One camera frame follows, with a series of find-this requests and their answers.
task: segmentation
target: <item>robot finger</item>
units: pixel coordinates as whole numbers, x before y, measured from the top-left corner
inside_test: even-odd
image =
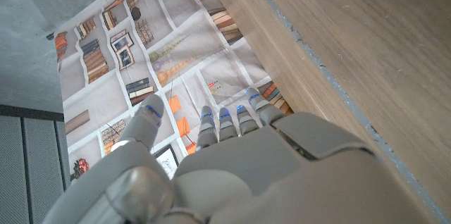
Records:
[[[244,106],[238,106],[237,108],[238,123],[240,124],[241,135],[245,135],[248,132],[259,129],[257,122],[251,117],[249,111]]]
[[[155,94],[149,95],[141,102],[135,116],[125,127],[119,141],[112,150],[124,145],[130,140],[143,143],[148,149],[154,145],[155,136],[163,118],[164,104]]]
[[[197,138],[196,151],[205,147],[210,147],[212,144],[218,143],[216,137],[216,128],[214,126],[213,111],[210,107],[202,107],[200,115],[200,129],[199,137]]]
[[[255,89],[246,89],[246,95],[252,108],[259,114],[263,126],[270,125],[284,116],[282,111],[265,100]]]
[[[230,139],[231,137],[238,137],[237,130],[233,125],[232,116],[226,108],[221,108],[219,111],[219,141]]]

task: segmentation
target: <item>picture frame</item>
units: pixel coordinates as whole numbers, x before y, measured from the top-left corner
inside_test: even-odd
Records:
[[[119,39],[119,37],[122,37],[125,34],[127,34],[127,30],[120,31],[118,34],[116,34],[110,38],[110,43],[116,41],[117,39]]]
[[[117,50],[116,57],[118,58],[119,62],[119,70],[123,70],[124,68],[127,68],[135,63],[135,59],[133,58],[130,49],[126,45]]]
[[[156,152],[154,157],[164,169],[164,172],[168,175],[169,179],[172,179],[175,174],[175,170],[178,167],[178,161],[171,144]]]
[[[126,32],[125,35],[119,37],[116,41],[111,43],[111,47],[114,51],[121,49],[124,46],[132,46],[134,43],[132,41],[132,37],[129,32]]]

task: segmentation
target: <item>orange object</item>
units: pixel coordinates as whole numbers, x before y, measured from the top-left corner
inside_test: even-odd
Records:
[[[172,113],[175,113],[176,111],[178,111],[179,109],[182,108],[182,106],[180,105],[180,102],[178,101],[177,95],[175,95],[173,98],[169,99],[168,103],[172,110]]]
[[[177,121],[177,127],[181,137],[190,133],[190,125],[188,125],[188,120],[186,120],[186,117],[183,117],[182,119]]]
[[[193,154],[196,152],[196,143],[192,143],[188,147],[186,147],[186,152],[188,152],[188,155]]]

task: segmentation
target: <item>gray floor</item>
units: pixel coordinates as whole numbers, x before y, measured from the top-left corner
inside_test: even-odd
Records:
[[[54,41],[46,36],[93,1],[0,0],[0,104],[63,113]]]

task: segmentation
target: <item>wood grain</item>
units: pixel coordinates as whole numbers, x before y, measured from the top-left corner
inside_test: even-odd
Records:
[[[221,1],[293,110],[371,143],[264,1]],[[451,0],[273,1],[449,218]]]

